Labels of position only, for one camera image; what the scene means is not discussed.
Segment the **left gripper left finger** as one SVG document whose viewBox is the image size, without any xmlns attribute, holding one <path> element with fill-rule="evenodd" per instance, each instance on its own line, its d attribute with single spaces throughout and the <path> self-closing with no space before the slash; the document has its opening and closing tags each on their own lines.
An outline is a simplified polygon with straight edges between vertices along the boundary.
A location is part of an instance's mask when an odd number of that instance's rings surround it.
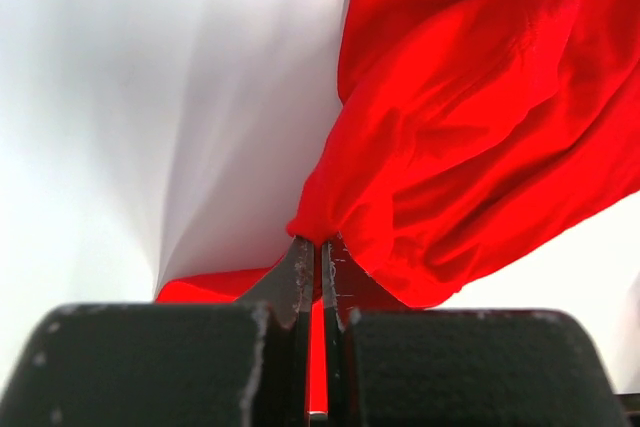
<svg viewBox="0 0 640 427">
<path fill-rule="evenodd" d="M 67 304 L 33 330 L 1 398 L 15 426 L 305 426 L 314 248 L 228 304 Z"/>
</svg>

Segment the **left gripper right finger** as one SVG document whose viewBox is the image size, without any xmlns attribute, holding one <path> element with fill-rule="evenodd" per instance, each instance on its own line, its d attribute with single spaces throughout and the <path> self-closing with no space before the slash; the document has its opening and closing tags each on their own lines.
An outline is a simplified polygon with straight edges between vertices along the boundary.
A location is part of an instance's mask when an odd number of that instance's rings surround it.
<svg viewBox="0 0 640 427">
<path fill-rule="evenodd" d="M 624 426 L 594 345 L 553 310 L 418 310 L 322 249 L 333 426 Z"/>
</svg>

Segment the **red t-shirt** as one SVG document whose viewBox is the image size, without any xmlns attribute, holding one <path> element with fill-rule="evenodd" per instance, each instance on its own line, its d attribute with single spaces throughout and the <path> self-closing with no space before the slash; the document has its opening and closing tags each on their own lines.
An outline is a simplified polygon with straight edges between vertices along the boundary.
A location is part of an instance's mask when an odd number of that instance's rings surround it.
<svg viewBox="0 0 640 427">
<path fill-rule="evenodd" d="M 340 236 L 403 304 L 561 309 L 639 387 L 639 0 L 177 0 L 160 302 Z"/>
</svg>

